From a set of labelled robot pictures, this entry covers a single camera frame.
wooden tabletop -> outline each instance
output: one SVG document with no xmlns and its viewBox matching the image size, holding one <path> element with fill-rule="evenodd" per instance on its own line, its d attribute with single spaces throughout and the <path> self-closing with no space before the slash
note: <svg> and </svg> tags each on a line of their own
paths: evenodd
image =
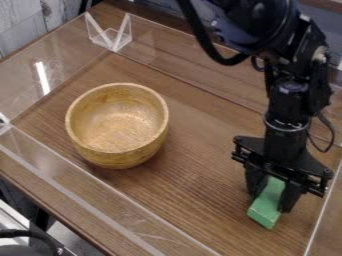
<svg viewBox="0 0 342 256">
<path fill-rule="evenodd" d="M 111 15 L 123 15 L 108 2 L 99 4 L 93 13 L 104 23 Z M 262 78 L 246 72 L 246 65 L 235 67 L 236 72 L 246 73 L 239 82 L 258 83 Z M 64 128 L 65 112 L 76 97 L 112 82 L 133 82 L 152 88 L 166 99 L 171 115 L 163 149 L 147 163 L 123 171 L 89 165 L 76 153 Z M 226 75 L 226 83 L 236 83 L 234 74 Z M 111 188 L 128 195 L 222 255 L 303 253 L 323 200 L 312 195 L 303 196 L 292 213 L 282 216 L 272 231 L 248 219 L 246 211 L 251 199 L 244 187 L 243 168 L 230 159 L 230 152 L 235 135 L 262 136 L 264 128 L 262 116 L 224 97 L 107 52 L 13 124 L 88 172 L 89 175 L 79 175 L 57 162 L 35 158 L 40 166 L 48 166 L 53 182 L 84 198 L 96 212 L 91 214 L 87 207 L 79 207 L 61 190 L 3 153 L 1 164 L 8 168 L 3 168 L 1 175 L 105 254 L 151 254 L 141 253 L 136 244 L 123 239 L 117 230 L 105 224 L 111 219 L 103 216 L 115 219 L 119 207 Z M 341 148 L 334 147 L 325 155 L 312 153 L 337 170 Z M 95 178 L 107 186 L 96 186 Z M 147 241 L 158 239 L 151 234 L 140 236 Z"/>
</svg>

